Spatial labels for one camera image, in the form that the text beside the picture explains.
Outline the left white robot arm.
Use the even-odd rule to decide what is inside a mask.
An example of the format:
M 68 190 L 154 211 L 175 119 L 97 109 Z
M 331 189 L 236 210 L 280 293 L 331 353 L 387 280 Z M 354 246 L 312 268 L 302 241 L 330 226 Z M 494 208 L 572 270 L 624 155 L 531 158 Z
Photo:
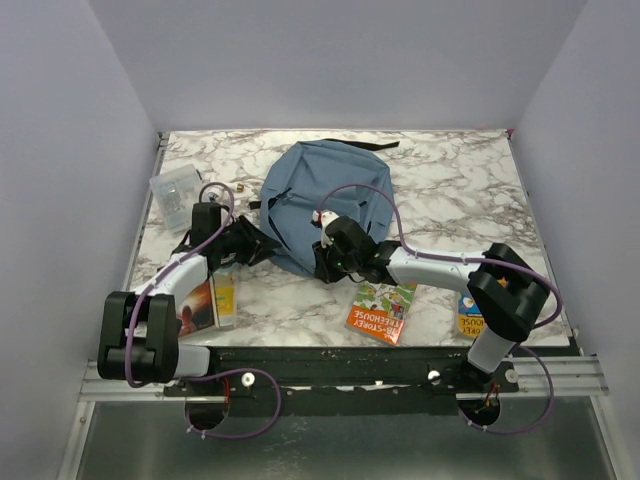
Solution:
M 206 347 L 179 344 L 179 306 L 213 273 L 234 264 L 253 266 L 276 253 L 280 243 L 245 216 L 219 203 L 193 205 L 191 228 L 169 263 L 133 291 L 114 291 L 105 300 L 97 370 L 106 380 L 140 388 L 187 378 L 201 395 L 222 380 Z

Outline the aluminium mounting rail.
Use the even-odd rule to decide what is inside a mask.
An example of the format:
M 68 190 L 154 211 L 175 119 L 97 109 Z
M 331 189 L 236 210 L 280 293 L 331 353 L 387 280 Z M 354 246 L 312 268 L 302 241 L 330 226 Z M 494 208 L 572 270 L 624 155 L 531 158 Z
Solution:
M 543 398 L 550 391 L 559 397 L 597 397 L 610 393 L 599 359 L 595 356 L 544 357 L 541 362 L 533 358 L 510 358 L 496 374 L 496 389 L 501 399 L 516 397 Z M 372 380 L 346 382 L 342 379 L 321 380 L 316 383 L 278 382 L 283 397 L 298 393 L 406 393 L 406 381 Z M 220 387 L 188 387 L 177 380 L 164 384 L 151 384 L 139 389 L 124 381 L 104 380 L 99 377 L 97 365 L 89 363 L 81 382 L 81 402 L 159 402 L 185 401 L 191 403 L 221 403 L 225 399 Z

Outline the orange treehouse book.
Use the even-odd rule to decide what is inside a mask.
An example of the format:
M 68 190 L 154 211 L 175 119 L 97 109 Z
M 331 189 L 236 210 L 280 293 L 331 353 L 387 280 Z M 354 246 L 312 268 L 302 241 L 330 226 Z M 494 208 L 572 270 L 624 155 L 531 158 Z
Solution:
M 404 329 L 417 285 L 359 284 L 346 317 L 348 328 L 390 346 L 396 346 Z

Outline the yellow cover book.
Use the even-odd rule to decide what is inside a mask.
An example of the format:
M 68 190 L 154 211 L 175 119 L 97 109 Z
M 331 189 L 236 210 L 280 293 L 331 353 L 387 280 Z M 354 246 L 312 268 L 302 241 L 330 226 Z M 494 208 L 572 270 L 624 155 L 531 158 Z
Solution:
M 216 271 L 213 276 L 216 326 L 220 329 L 235 327 L 237 317 L 237 273 L 234 267 Z

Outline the clear plastic storage box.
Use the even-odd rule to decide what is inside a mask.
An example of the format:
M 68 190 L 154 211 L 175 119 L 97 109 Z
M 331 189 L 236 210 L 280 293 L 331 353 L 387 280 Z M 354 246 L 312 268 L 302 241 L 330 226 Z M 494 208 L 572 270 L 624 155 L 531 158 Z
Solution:
M 152 177 L 149 184 L 166 229 L 171 234 L 187 230 L 203 186 L 197 169 L 191 164 L 181 166 Z

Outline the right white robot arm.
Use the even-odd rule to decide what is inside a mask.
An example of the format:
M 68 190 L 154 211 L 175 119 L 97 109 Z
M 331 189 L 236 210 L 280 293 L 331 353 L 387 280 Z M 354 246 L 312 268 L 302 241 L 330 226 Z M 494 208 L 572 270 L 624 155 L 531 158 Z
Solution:
M 534 329 L 557 291 L 516 252 L 494 243 L 479 254 L 420 252 L 401 241 L 374 241 L 353 219 L 332 211 L 312 214 L 320 229 L 313 244 L 314 276 L 325 283 L 357 275 L 381 285 L 427 285 L 471 297 L 485 327 L 460 367 L 460 379 L 480 392 L 496 380 L 504 357 Z

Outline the blue student backpack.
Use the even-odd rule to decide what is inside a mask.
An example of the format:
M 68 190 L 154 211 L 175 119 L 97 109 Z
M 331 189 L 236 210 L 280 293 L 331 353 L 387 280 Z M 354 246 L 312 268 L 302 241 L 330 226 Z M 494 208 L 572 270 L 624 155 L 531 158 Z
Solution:
M 250 204 L 259 211 L 259 229 L 281 244 L 271 262 L 294 275 L 313 275 L 312 244 L 320 230 L 312 214 L 318 207 L 348 216 L 374 241 L 384 240 L 393 218 L 384 197 L 393 190 L 390 167 L 376 153 L 398 145 L 322 139 L 291 146 L 269 169 L 260 199 Z

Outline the dark sunset cover book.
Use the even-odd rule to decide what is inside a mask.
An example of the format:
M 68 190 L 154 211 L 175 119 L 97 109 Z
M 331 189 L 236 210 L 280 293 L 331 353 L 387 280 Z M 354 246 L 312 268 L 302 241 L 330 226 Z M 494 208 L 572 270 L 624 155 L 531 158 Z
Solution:
M 213 279 L 209 278 L 192 290 L 178 307 L 180 337 L 212 328 L 217 323 L 217 307 Z

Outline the yellow blue treehouse book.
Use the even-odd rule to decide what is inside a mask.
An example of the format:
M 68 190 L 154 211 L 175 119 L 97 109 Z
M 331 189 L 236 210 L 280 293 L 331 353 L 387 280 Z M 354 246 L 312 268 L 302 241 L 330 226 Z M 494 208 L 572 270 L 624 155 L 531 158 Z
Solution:
M 475 300 L 461 293 L 457 295 L 455 321 L 459 333 L 471 339 L 476 339 L 486 326 Z

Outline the white plastic fitting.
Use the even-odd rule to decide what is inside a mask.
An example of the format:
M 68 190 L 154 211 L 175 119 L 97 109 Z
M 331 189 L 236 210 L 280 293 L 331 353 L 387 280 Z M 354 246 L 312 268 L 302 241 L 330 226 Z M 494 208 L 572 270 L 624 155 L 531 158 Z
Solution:
M 203 193 L 203 198 L 210 202 L 231 203 L 242 193 L 234 186 L 223 186 L 222 184 L 209 185 Z

